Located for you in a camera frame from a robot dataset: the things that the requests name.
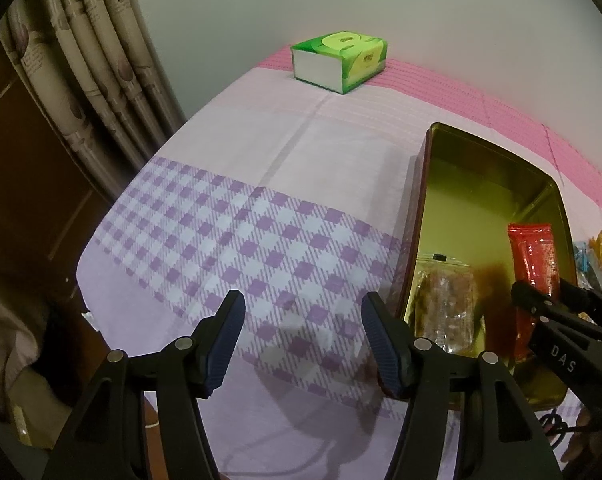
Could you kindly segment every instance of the metal pin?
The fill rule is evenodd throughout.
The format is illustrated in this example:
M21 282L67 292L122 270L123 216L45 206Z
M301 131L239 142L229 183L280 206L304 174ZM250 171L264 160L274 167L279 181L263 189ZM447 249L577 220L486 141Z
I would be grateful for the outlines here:
M498 363L498 356L494 352L484 352L483 360L487 364L495 365L496 363Z
M121 359L123 359L123 351L122 350L113 350L108 354L108 361L111 363L117 363Z
M418 348L419 350L423 350L423 351L430 350L430 348L432 348L432 343L428 339L419 337L414 342L414 348Z
M187 350L193 345L192 340L189 337L179 337L175 342L174 346L179 350Z

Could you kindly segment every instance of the pink border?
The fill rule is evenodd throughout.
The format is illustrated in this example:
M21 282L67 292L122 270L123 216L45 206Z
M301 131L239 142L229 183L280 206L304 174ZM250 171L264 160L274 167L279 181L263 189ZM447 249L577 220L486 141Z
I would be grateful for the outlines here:
M292 72L289 47L257 66ZM386 69L366 84L391 88L493 128L549 161L602 209L602 174L565 139L525 114L460 81L388 59Z

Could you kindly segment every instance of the green tissue package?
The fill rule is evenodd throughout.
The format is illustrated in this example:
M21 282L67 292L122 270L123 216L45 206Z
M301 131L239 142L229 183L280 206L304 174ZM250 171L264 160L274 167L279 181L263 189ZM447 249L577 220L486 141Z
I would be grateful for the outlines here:
M387 41L341 31L292 47L294 77L345 94L385 68Z

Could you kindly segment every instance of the wall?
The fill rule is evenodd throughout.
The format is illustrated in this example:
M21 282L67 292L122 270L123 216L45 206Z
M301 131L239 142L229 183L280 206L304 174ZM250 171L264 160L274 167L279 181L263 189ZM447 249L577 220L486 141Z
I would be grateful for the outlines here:
M470 83L602 170L602 17L590 0L138 0L186 117L285 44L339 29Z

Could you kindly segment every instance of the curtain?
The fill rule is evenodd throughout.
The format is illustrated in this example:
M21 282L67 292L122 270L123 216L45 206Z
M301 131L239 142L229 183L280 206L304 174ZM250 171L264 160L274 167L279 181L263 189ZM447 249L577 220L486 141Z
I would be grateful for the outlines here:
M50 124L111 198L183 124L130 0L14 0L0 40Z

